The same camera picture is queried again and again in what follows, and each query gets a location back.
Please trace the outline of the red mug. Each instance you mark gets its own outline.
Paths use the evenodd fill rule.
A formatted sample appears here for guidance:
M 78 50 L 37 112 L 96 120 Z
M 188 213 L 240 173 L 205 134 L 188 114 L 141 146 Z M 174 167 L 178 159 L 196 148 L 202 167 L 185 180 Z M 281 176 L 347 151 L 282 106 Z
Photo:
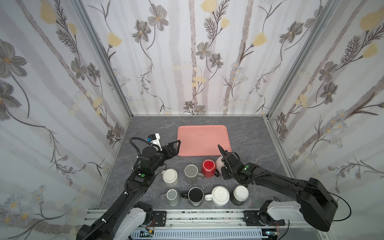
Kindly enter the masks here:
M 212 160 L 205 160 L 202 164 L 202 173 L 205 178 L 219 177 L 220 173 L 216 169 L 216 163 Z

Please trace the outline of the dark mug white base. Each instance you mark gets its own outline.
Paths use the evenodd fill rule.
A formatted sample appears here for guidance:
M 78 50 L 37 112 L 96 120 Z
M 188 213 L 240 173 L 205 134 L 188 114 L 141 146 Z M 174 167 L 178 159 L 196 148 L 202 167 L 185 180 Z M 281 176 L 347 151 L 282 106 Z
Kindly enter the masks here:
M 230 201 L 236 206 L 242 206 L 249 197 L 249 190 L 245 186 L 237 186 L 230 193 Z

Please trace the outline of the pale pink mug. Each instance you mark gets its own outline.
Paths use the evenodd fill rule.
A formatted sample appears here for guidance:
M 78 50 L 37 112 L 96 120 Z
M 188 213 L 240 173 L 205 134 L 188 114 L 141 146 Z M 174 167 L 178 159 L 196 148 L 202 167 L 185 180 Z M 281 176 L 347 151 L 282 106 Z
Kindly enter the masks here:
M 225 167 L 223 163 L 223 157 L 218 157 L 216 160 L 216 171 L 219 175 L 222 174 L 222 168 Z

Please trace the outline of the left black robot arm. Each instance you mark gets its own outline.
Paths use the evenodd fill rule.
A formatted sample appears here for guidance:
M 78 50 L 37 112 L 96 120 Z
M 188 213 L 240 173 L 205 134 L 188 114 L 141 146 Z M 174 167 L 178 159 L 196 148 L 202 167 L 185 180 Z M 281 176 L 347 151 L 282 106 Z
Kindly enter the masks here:
M 161 147 L 151 137 L 129 139 L 138 155 L 131 175 L 124 182 L 123 192 L 92 225 L 80 228 L 77 240 L 128 240 L 137 227 L 154 222 L 152 206 L 139 199 L 155 180 L 156 170 L 179 154 L 181 141 Z

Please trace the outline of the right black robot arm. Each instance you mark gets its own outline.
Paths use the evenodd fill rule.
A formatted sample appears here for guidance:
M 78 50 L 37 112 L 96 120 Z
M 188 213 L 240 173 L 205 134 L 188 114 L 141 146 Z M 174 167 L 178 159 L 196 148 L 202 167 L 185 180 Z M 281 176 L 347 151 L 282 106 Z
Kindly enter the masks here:
M 243 164 L 235 152 L 218 147 L 224 166 L 224 180 L 234 179 L 241 186 L 250 184 L 265 187 L 292 199 L 290 202 L 267 200 L 259 209 L 256 221 L 262 226 L 283 220 L 305 221 L 313 228 L 328 232 L 335 222 L 338 203 L 336 195 L 329 192 L 317 179 L 308 181 L 282 176 L 257 164 Z

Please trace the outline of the cream upside-down mug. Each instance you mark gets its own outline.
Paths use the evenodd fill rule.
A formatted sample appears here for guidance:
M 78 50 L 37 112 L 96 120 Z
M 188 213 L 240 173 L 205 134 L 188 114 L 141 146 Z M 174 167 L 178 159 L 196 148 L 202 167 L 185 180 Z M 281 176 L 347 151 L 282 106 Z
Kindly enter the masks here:
M 167 169 L 163 171 L 162 178 L 169 188 L 174 188 L 179 183 L 179 175 L 175 169 Z

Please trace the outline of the grey upright mug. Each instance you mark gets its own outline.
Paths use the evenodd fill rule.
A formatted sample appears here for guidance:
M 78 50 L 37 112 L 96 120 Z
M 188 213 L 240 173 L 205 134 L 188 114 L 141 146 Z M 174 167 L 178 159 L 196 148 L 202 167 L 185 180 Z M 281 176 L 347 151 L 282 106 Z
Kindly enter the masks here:
M 187 165 L 184 169 L 185 181 L 189 185 L 195 185 L 198 180 L 202 180 L 205 176 L 203 173 L 199 172 L 199 169 L 196 165 L 190 164 Z

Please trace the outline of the white ribbed upside-down mug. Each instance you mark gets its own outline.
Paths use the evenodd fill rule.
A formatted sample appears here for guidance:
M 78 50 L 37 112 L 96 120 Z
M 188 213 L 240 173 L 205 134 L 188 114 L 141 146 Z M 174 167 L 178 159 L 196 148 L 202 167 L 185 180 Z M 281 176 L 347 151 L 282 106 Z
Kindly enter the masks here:
M 205 195 L 204 199 L 213 202 L 216 206 L 224 206 L 230 200 L 230 193 L 225 187 L 217 186 L 210 194 Z

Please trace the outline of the black interior steel mug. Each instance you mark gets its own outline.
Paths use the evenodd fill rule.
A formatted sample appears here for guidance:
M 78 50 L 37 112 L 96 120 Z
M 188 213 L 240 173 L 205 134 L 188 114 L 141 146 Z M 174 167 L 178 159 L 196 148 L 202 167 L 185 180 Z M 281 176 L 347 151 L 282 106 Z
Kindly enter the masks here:
M 184 199 L 188 199 L 189 204 L 198 208 L 202 205 L 204 200 L 204 192 L 199 187 L 192 187 L 188 192 L 181 193 L 181 197 Z

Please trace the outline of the small grey mug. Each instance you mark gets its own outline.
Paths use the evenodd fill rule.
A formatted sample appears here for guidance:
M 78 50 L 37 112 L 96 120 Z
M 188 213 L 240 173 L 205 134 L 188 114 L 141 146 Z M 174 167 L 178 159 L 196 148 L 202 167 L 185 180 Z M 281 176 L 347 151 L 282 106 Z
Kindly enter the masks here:
M 181 194 L 175 189 L 170 189 L 165 194 L 160 195 L 160 199 L 165 200 L 171 207 L 175 207 L 181 200 Z

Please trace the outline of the pink rectangular tray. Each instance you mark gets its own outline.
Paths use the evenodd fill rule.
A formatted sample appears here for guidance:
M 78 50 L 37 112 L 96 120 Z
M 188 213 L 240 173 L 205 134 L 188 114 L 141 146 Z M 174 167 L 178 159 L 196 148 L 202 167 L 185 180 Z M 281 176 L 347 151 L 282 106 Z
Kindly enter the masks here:
M 177 139 L 181 141 L 180 157 L 220 156 L 218 146 L 228 152 L 232 150 L 224 125 L 180 126 Z

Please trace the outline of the aluminium mounting rail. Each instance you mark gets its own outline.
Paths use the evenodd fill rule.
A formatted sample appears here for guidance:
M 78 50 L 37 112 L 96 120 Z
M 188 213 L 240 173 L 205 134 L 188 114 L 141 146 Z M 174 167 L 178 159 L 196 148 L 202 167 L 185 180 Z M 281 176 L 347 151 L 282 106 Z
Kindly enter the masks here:
M 244 210 L 207 209 L 207 210 L 154 210 L 155 228 L 197 229 L 197 228 L 275 228 L 276 225 L 262 226 L 251 223 Z

